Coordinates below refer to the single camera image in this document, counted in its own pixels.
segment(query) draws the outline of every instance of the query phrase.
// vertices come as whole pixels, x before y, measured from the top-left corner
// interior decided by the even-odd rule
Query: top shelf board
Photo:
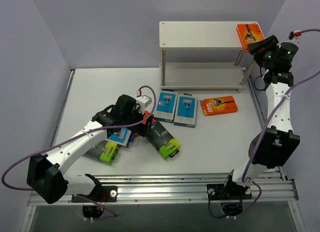
[[[161,50],[242,50],[238,24],[256,21],[161,21]]]

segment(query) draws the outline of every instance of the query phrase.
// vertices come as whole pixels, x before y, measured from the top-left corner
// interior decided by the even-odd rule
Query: gray wall
[[[0,0],[0,172],[51,144],[70,70],[32,0]],[[26,187],[28,163],[7,176]],[[1,231],[19,231],[29,192],[0,185]]]
[[[320,0],[286,0],[270,31],[280,41],[287,40],[290,31],[320,27]],[[295,82],[320,70],[320,33],[308,32],[300,37],[299,51],[295,55],[291,72]],[[251,79],[258,76],[258,70]],[[320,228],[320,76],[300,85],[291,96],[291,121],[294,132],[301,136],[299,147],[285,165],[289,178],[294,178],[299,207],[308,232]],[[267,99],[264,92],[257,92],[264,111]]]
[[[159,66],[159,21],[252,20],[267,33],[285,0],[33,1],[74,69]],[[237,53],[170,51],[167,59],[228,62]]]

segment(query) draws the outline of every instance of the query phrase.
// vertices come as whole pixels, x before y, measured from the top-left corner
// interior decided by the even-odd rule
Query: shelf leg
[[[166,85],[166,50],[161,50],[161,86]]]
[[[246,70],[246,73],[244,74],[242,81],[240,82],[241,86],[245,86],[245,84],[250,76],[250,73],[251,73],[252,69],[255,67],[255,65],[256,65],[256,62],[253,59],[251,61],[251,64],[249,65],[249,68]]]
[[[235,66],[239,66],[240,61],[241,61],[242,56],[244,55],[244,53],[245,53],[245,51],[243,51],[243,50],[239,51],[238,57],[236,58],[235,63],[234,63]]]

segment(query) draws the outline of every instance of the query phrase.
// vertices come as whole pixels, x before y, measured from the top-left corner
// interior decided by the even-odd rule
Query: bolt
[[[111,196],[112,198],[115,198],[115,197],[117,196],[117,191],[111,190],[111,191],[110,191],[110,196]]]
[[[215,190],[213,189],[213,188],[210,188],[210,189],[208,189],[208,194],[210,195],[214,195],[216,192],[215,192]]]
[[[246,194],[246,195],[250,195],[250,193],[251,193],[251,189],[248,188],[248,189],[245,191],[245,194]]]

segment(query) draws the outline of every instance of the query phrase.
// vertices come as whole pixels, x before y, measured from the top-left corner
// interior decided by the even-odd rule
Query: gray floor
[[[117,214],[93,223],[83,221],[81,206],[38,206],[31,232],[296,232],[288,203],[259,202],[247,214],[233,219],[211,217],[206,204],[113,205]],[[218,204],[212,212],[221,213]]]

